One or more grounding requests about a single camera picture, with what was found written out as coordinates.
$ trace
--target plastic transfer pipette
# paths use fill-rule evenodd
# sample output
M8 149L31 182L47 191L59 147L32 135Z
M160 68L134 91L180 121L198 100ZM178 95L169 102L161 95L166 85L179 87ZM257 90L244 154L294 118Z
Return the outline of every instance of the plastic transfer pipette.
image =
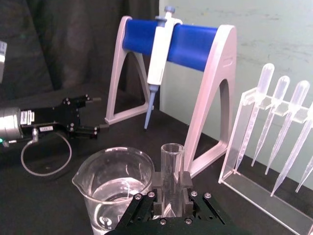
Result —
M288 114L285 118L284 124L282 126L282 129L280 130L277 140L275 142L275 145L273 147L273 150L270 154L269 160L268 160L268 166L266 168L265 174L267 175L270 165L272 164L274 158L276 157L278 150L280 149L280 146L283 143L283 140L287 134L287 131L291 125L292 119L294 118L295 114L300 109L305 96L308 93L310 84L308 81L301 81L297 84L292 98L290 100L289 106L288 106Z
M312 128L312 124L313 124L313 117L312 117L312 114L313 114L313 103L311 104L309 110L308 110L308 119L306 120L303 128L302 128L302 131L298 137L298 140L297 142L295 143L285 165L284 165L284 168L282 169L282 171L280 172L276 182L275 182L275 185L274 185L274 189L271 193L271 196L274 195L275 191L278 189L278 187L282 184L282 182L284 181L285 177L287 176L290 168L292 167L295 159L297 158L303 144L304 144L304 141L306 140L306 138L308 137L310 131L311 131L311 128Z
M240 150L239 150L239 155L238 155L236 167L235 167L236 171L238 170L238 167L239 167L239 165L240 165L240 163L244 157L244 153L246 151L246 147L248 145L256 117L258 116L258 113L259 113L259 105L262 103L263 99L265 98L265 96L268 92L268 87L269 87L270 81L272 79L274 69L275 69L274 65L270 64L270 63L263 66L260 80L259 80L258 86L256 88L255 102L253 105L250 120L249 120L247 129L246 129L246 132L244 135L243 143L242 143Z
M301 181L300 181L297 189L295 190L296 192L299 192L299 189L301 188L303 183L307 180L308 176L311 174L312 171L313 171L313 156L311 157L311 159L307 165L307 168L305 168L305 171L303 173Z
M264 144L265 138L268 135L270 125L272 124L273 118L275 116L275 111L276 111L277 107L281 104L281 102L282 102L282 100L286 94L289 83L290 83L290 79L288 76L282 76L277 82L277 85L276 85L276 88L275 88L275 91L273 94L273 98L271 100L272 107L269 110L268 117L265 121L262 133L260 135L258 144L256 146L256 150L255 150L255 154L254 154L251 166L254 165L254 162L255 162L256 158L258 157L258 155L261 151L261 148Z

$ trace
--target white pipette stand frame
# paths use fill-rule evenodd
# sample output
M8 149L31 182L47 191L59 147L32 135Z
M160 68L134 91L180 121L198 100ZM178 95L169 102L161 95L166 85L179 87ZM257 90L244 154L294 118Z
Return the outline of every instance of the white pipette stand frame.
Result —
M145 104L114 114L118 81L125 57L127 53L130 52L124 50L122 47L125 35L125 25L128 19L131 19L131 17L125 16L122 18L115 45L107 114L105 118L105 121L108 124L114 124L139 114L143 114L147 112L148 109L150 91L147 84L147 74L143 64L142 55L134 53L136 67L139 72L144 92ZM221 25L217 30L206 62L200 91L185 141L184 169L190 171L191 177L199 174L226 152L232 124L231 116L233 106L232 100L235 89L236 56L236 28L232 25ZM193 160L204 122L218 88L220 88L221 94L220 140L213 148Z
M128 118L135 117L139 114L144 114L148 110L150 91L149 91L149 86L147 83L147 73L146 73L145 65L143 63L142 54L123 49L123 40L125 36L126 22L127 20L131 20L131 19L132 18L130 16L124 16L118 28L116 44L115 44L114 59L113 59L112 74L111 74L107 114L105 117L105 121L109 125L112 125L119 121L126 120ZM143 95L145 98L145 103L138 107L114 114L119 78L121 76L121 72L122 72L126 55L130 52L133 53L135 57L134 61L136 64L137 71L139 73L139 78L140 78L140 83L141 83L142 90L143 90Z

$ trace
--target black cloth backdrop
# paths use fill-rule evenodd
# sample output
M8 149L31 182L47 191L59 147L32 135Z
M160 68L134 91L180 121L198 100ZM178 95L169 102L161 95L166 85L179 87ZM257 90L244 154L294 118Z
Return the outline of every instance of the black cloth backdrop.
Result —
M159 1L1 0L0 5L0 40L8 43L1 101L84 83L109 88L122 16L153 20ZM149 58L144 60L148 70ZM142 98L131 56L119 87Z

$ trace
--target glass beaker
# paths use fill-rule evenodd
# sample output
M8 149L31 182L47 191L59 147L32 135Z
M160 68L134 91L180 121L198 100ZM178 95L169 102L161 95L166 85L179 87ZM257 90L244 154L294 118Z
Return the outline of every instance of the glass beaker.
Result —
M116 227L133 196L149 191L153 172L150 157L129 147L101 150L84 161L72 182L85 198L94 234Z

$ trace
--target glass test tube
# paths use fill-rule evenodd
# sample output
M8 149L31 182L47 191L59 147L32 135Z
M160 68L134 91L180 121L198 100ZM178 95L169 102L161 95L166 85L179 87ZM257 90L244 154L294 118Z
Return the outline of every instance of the glass test tube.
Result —
M161 147L162 216L182 216L184 146L167 143Z

